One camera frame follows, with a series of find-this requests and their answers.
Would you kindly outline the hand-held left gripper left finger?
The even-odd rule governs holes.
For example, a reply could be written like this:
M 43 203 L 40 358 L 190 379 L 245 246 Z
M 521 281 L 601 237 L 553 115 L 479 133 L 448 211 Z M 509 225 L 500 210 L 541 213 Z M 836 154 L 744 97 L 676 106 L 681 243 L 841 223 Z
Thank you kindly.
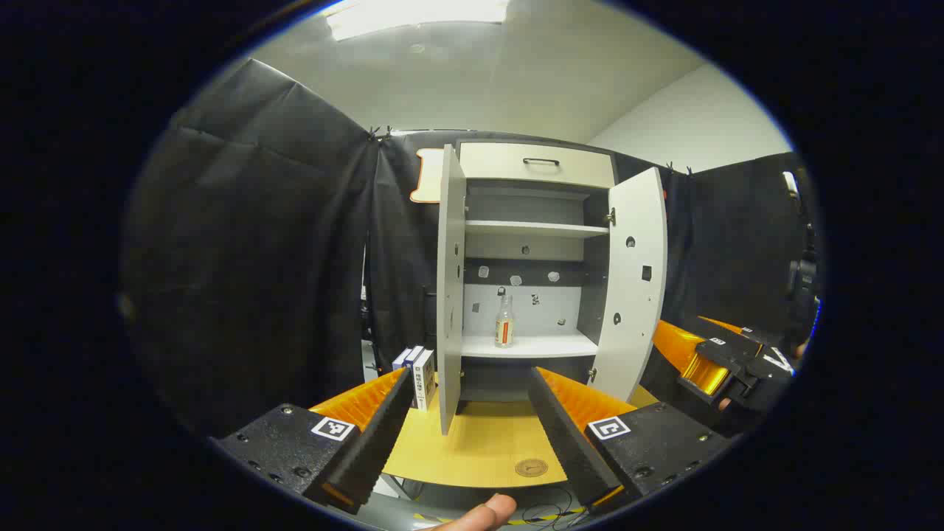
M 277 490 L 355 515 L 381 477 L 412 400 L 414 377 L 401 367 L 317 406 L 281 403 L 212 443 Z

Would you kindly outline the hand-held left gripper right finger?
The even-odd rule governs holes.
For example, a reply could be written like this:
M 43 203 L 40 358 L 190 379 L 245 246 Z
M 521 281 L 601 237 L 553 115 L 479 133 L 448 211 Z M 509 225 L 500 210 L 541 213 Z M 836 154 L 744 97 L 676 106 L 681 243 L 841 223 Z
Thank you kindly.
M 528 397 L 577 501 L 594 516 L 674 486 L 731 445 L 664 401 L 637 408 L 543 367 L 528 372 Z

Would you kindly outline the clear glass bottle orange label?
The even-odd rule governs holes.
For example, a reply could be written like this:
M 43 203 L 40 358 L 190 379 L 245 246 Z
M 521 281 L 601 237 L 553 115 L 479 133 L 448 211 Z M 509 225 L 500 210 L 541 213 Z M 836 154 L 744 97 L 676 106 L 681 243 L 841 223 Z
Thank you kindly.
M 510 347 L 515 340 L 515 317 L 513 316 L 513 296 L 503 293 L 500 296 L 498 313 L 496 313 L 496 328 L 493 343 L 500 349 Z

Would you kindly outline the white cabinet shelf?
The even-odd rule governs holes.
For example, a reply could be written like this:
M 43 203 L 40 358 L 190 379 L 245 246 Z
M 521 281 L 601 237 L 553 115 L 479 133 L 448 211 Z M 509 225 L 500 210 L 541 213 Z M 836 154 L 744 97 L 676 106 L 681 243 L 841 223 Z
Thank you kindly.
M 498 347 L 492 336 L 463 336 L 459 353 L 472 358 L 569 358 L 594 356 L 599 347 L 582 333 L 515 336 L 509 347 Z
M 586 239 L 609 233 L 609 229 L 604 226 L 512 221 L 466 221 L 465 231 L 475 233 L 475 235 L 515 235 L 570 239 Z

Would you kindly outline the grey cabinet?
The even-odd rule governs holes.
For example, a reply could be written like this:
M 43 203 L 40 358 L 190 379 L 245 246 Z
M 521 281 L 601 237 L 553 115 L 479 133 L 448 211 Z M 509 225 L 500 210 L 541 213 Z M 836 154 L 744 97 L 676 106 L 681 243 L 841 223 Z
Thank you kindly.
M 523 140 L 458 140 L 525 142 Z M 534 144 L 609 154 L 597 149 Z M 466 221 L 604 226 L 609 189 L 513 179 L 468 178 Z M 465 231 L 463 336 L 495 336 L 500 296 L 513 296 L 515 336 L 582 333 L 599 342 L 605 305 L 608 235 L 586 239 L 475 235 Z M 466 401 L 524 401 L 530 367 L 594 382 L 594 356 L 472 358 L 462 356 L 461 408 Z

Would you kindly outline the white book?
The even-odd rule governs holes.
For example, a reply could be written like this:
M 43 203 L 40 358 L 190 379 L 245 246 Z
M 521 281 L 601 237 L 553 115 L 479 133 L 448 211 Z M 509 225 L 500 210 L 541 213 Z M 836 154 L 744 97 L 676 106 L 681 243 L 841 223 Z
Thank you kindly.
M 435 354 L 424 349 L 412 363 L 412 382 L 414 382 L 414 407 L 422 412 L 428 411 L 429 404 L 436 390 Z

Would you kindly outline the black backdrop cloth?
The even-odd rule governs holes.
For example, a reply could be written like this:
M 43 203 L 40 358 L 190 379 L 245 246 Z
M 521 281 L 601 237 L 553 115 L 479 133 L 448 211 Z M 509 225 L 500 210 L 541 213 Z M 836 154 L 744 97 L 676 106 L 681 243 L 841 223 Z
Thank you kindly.
M 597 149 L 614 157 L 616 185 L 656 166 L 667 216 L 660 320 L 794 329 L 789 289 L 817 239 L 779 156 L 684 174 L 521 133 L 379 134 L 243 58 L 173 114 L 129 204 L 129 328 L 186 427 L 225 437 L 277 404 L 311 406 L 360 383 L 363 326 L 380 371 L 405 347 L 437 355 L 443 151 L 466 139 Z

